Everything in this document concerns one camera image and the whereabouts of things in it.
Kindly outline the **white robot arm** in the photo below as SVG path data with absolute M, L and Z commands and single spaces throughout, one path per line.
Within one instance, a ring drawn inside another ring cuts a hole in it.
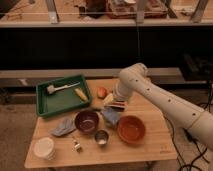
M 147 67 L 142 63 L 122 69 L 113 90 L 114 98 L 128 101 L 133 92 L 139 93 L 213 150 L 213 114 L 154 85 L 146 79 L 147 72 Z

